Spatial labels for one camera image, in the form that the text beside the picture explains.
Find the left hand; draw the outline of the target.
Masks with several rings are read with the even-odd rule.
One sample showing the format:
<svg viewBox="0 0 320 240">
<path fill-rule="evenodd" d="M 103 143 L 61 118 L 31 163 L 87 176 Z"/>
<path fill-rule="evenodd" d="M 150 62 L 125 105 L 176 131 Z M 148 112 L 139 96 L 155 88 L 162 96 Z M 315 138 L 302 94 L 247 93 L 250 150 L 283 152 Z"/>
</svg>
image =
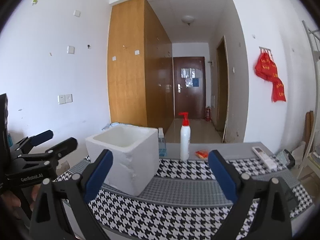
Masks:
<svg viewBox="0 0 320 240">
<path fill-rule="evenodd" d="M 34 185 L 30 192 L 31 202 L 27 211 L 23 211 L 25 218 L 31 220 L 33 209 L 37 199 L 37 195 L 41 188 L 41 184 Z M 11 191 L 1 194 L 1 216 L 22 219 L 21 215 L 16 211 L 17 208 L 22 208 L 22 201 Z"/>
</svg>

